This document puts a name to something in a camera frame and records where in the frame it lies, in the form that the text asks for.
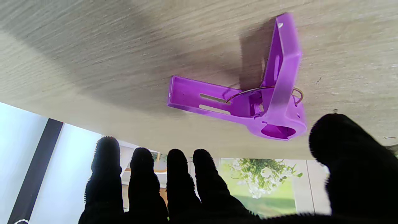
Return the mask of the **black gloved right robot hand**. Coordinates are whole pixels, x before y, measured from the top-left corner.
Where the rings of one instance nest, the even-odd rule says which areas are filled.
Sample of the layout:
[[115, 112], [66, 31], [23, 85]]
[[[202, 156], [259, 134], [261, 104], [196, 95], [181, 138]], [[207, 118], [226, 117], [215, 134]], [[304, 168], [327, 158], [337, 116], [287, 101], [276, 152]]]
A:
[[397, 156], [344, 114], [321, 117], [309, 135], [310, 153], [330, 172], [331, 214], [299, 213], [260, 218], [230, 194], [205, 149], [193, 154], [196, 182], [184, 153], [167, 157], [168, 203], [160, 196], [151, 152], [136, 148], [124, 212], [120, 147], [111, 136], [95, 148], [79, 224], [396, 224]]

